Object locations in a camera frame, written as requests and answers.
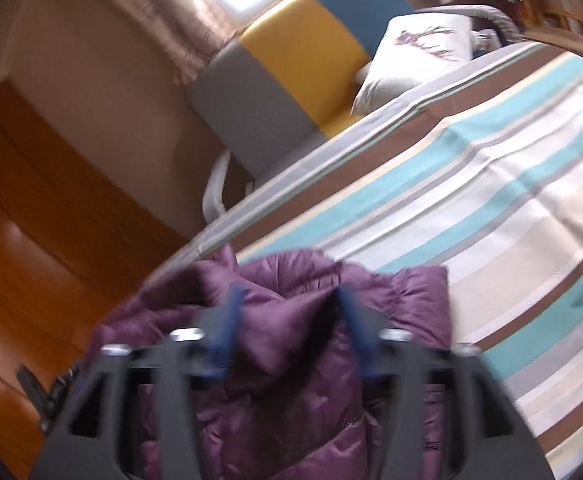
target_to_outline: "wooden chair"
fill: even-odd
[[[523,0],[526,40],[559,46],[583,56],[583,0]]]

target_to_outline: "wooden floor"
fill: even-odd
[[[184,243],[0,85],[0,457],[19,479],[43,438],[17,368],[47,386],[94,323]]]

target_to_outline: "striped bedsheet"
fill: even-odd
[[[241,262],[312,246],[380,272],[446,266],[455,339],[484,350],[567,478],[583,461],[583,58],[523,44],[390,109],[158,273],[226,242]]]

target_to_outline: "purple jacket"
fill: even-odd
[[[348,283],[361,303],[387,314],[390,326],[410,330],[428,346],[449,348],[446,269],[373,274],[315,250],[239,266],[225,247],[114,310],[96,329],[89,357],[110,342],[156,344],[186,326],[198,309],[222,302],[236,282],[248,293],[231,376],[194,398],[213,478],[364,480],[379,442],[379,414],[387,392],[363,388],[344,320],[323,325],[322,307],[336,285]],[[307,351],[310,337],[324,342],[319,352]],[[145,389],[145,478],[158,480],[152,390]],[[429,387],[423,445],[427,480],[437,475],[441,396],[440,389]]]

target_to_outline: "silver bolt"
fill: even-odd
[[[383,328],[378,333],[378,337],[385,341],[403,341],[407,343],[414,338],[414,334],[409,330],[401,330],[399,328]]]
[[[174,341],[200,341],[205,333],[200,328],[177,328],[169,336]]]
[[[109,345],[101,346],[100,352],[102,355],[110,355],[114,357],[126,356],[132,353],[132,347],[129,345],[121,345],[118,343],[111,343]]]
[[[455,343],[451,345],[451,351],[460,357],[475,357],[482,353],[482,350],[472,343]]]

